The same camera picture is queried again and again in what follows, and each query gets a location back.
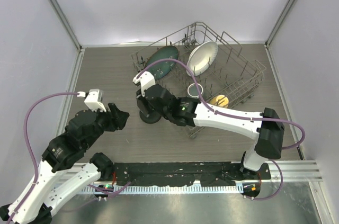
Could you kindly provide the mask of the black phone stand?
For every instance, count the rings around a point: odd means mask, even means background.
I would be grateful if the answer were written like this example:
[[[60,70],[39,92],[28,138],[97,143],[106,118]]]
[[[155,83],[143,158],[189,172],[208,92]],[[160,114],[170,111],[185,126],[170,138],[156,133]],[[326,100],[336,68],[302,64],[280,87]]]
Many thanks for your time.
[[[158,114],[157,112],[153,112],[149,116],[146,116],[141,111],[139,111],[139,116],[141,120],[146,124],[157,123],[162,118],[162,116]]]

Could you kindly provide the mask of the black smartphone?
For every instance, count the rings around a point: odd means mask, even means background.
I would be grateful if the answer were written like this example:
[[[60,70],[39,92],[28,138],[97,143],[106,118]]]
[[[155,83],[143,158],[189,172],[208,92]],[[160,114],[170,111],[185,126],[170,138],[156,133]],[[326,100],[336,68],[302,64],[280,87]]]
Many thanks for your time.
[[[140,109],[140,112],[144,116],[148,116],[149,115],[149,109],[148,109],[148,102],[146,101],[146,99],[142,95],[138,95],[136,97],[136,100],[137,100],[137,106]]]

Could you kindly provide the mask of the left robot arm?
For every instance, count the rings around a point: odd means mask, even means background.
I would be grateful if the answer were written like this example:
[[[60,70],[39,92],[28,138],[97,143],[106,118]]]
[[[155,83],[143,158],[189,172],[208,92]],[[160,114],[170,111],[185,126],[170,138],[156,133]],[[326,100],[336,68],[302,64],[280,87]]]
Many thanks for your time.
[[[53,216],[81,189],[112,177],[114,163],[104,153],[96,153],[77,174],[57,186],[104,132],[125,127],[130,114],[119,110],[114,103],[109,103],[108,108],[107,111],[79,111],[65,132],[49,142],[30,184],[13,203],[1,207],[2,220],[51,223]]]

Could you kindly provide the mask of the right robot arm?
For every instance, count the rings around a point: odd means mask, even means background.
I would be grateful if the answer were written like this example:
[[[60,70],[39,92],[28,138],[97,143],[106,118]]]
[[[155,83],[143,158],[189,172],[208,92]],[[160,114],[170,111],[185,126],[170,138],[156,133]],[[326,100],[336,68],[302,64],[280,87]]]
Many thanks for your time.
[[[246,113],[204,105],[196,98],[176,97],[159,84],[145,91],[138,89],[136,101],[145,123],[164,118],[180,127],[217,128],[254,140],[241,158],[239,172],[243,178],[253,178],[267,160],[281,158],[284,125],[273,109]]]

